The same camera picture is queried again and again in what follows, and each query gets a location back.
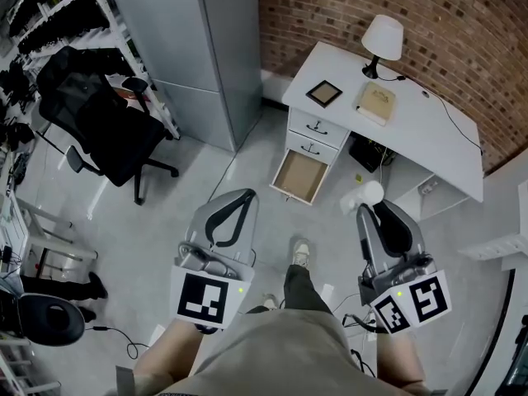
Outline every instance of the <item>desk drawer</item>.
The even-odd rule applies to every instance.
[[[288,130],[286,135],[286,147],[326,164],[332,164],[333,159],[337,155],[335,148],[321,144],[315,139],[296,134],[291,130]]]
[[[335,149],[341,147],[343,140],[349,134],[348,130],[340,126],[294,108],[290,112],[290,129]]]

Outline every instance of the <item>gray metal cabinet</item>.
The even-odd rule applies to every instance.
[[[115,0],[183,134],[235,150],[261,97],[258,0]]]

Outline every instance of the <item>person's leg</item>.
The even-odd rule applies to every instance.
[[[107,295],[100,280],[91,280],[81,285],[72,281],[44,280],[23,275],[20,278],[26,293],[57,296],[67,300],[97,299]]]
[[[308,241],[299,240],[294,245],[293,264],[288,268],[284,282],[285,308],[323,311],[332,314],[330,308],[314,289],[307,269],[308,257]]]

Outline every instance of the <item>open drawer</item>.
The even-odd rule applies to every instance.
[[[327,171],[326,163],[288,149],[270,186],[312,205]]]

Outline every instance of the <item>table lamp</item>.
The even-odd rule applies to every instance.
[[[392,17],[376,15],[361,43],[374,55],[370,64],[362,69],[363,74],[376,79],[376,65],[380,58],[398,60],[402,57],[403,25]]]

